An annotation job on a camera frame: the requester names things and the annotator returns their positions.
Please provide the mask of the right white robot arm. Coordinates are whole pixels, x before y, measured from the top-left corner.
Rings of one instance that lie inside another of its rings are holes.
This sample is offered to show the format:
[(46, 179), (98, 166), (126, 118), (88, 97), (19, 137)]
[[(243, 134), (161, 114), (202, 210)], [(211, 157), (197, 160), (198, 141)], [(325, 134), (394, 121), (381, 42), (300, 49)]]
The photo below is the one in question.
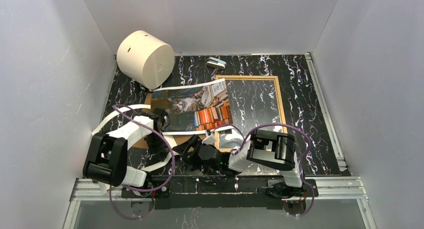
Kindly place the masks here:
[(291, 134), (257, 129), (247, 137), (243, 148), (235, 152), (220, 151), (215, 141), (210, 133), (203, 140), (194, 135), (172, 149), (188, 164), (210, 168), (222, 175), (240, 174), (256, 163), (277, 170), (288, 187), (301, 188), (304, 184)]

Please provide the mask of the cat and books photo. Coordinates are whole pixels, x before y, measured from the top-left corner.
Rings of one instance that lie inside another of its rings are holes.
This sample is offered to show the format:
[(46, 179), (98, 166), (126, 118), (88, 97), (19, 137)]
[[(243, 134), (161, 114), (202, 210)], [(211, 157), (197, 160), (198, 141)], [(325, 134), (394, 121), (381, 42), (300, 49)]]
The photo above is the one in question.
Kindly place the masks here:
[(152, 92), (151, 109), (163, 109), (169, 125), (164, 135), (203, 134), (233, 123), (227, 83), (224, 78), (207, 83), (159, 88)]

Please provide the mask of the light wooden picture frame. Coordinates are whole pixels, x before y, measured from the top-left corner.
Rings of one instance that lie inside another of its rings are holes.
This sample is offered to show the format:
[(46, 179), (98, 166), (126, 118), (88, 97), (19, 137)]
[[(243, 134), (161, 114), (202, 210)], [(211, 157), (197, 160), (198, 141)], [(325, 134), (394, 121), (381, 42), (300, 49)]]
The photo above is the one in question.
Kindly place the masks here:
[(286, 123), (277, 76), (218, 75), (227, 86), (232, 124), (243, 135), (260, 125)]

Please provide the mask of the clear acrylic sheet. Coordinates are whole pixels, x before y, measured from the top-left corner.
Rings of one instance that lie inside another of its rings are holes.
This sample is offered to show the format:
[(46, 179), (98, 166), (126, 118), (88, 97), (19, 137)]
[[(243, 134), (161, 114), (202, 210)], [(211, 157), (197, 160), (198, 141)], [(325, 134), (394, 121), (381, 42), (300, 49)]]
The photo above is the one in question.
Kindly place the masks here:
[[(229, 95), (229, 108), (233, 124), (245, 136), (251, 129), (271, 123), (282, 123), (279, 110), (279, 97), (274, 80), (236, 80), (226, 78)], [(218, 132), (218, 149), (236, 149), (243, 138), (235, 129)], [(251, 162), (240, 175), (277, 175), (278, 170)]]

